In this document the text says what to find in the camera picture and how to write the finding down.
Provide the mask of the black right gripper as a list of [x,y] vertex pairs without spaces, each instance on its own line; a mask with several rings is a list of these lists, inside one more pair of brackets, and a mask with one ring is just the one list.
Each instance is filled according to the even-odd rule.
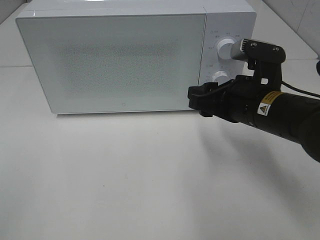
[[[202,117],[218,117],[231,123],[282,124],[282,63],[286,53],[280,46],[243,38],[231,47],[233,60],[249,62],[253,76],[238,75],[223,84],[207,82],[188,88],[189,108]],[[278,94],[273,103],[265,97]]]

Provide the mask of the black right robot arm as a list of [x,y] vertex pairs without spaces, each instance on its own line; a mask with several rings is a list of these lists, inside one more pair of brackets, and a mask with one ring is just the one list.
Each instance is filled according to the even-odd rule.
[[298,143],[319,161],[320,96],[300,89],[299,94],[281,91],[284,49],[244,38],[232,46],[231,58],[247,62],[253,75],[237,75],[223,84],[191,86],[188,106],[203,117],[242,123]]

